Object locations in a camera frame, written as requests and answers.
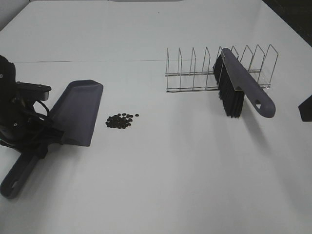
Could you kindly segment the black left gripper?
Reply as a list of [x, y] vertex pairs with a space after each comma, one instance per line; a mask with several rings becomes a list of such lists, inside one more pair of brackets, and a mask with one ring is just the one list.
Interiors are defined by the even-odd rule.
[[48, 144], [62, 140], [64, 131], [52, 128], [49, 109], [40, 100], [23, 98], [19, 92], [0, 94], [0, 144], [25, 151], [34, 149], [39, 159], [48, 153]]

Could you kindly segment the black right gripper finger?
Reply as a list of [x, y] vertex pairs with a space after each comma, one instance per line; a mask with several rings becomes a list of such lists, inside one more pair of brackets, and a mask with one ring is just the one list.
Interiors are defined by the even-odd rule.
[[303, 122], [312, 122], [312, 95], [303, 101], [298, 109]]

